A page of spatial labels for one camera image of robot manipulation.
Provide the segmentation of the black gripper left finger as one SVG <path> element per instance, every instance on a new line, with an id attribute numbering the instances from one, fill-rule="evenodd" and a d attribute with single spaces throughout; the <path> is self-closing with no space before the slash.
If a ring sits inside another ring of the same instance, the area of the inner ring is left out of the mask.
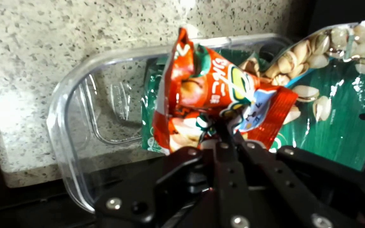
<path id="1" fill-rule="evenodd" d="M 223 228 L 251 228 L 247 180 L 232 133 L 221 121 L 215 123 L 215 132 L 219 141 L 212 148 L 212 159 L 219 224 Z"/>

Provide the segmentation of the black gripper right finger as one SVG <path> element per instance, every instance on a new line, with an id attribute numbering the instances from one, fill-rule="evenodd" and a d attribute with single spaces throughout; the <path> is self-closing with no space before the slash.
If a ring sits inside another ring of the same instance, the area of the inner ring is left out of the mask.
<path id="1" fill-rule="evenodd" d="M 243 140 L 239 133 L 234 133 L 232 141 L 244 157 L 263 172 L 304 228 L 360 228 L 354 219 L 318 200 L 282 161 L 276 160 L 259 145 Z"/>

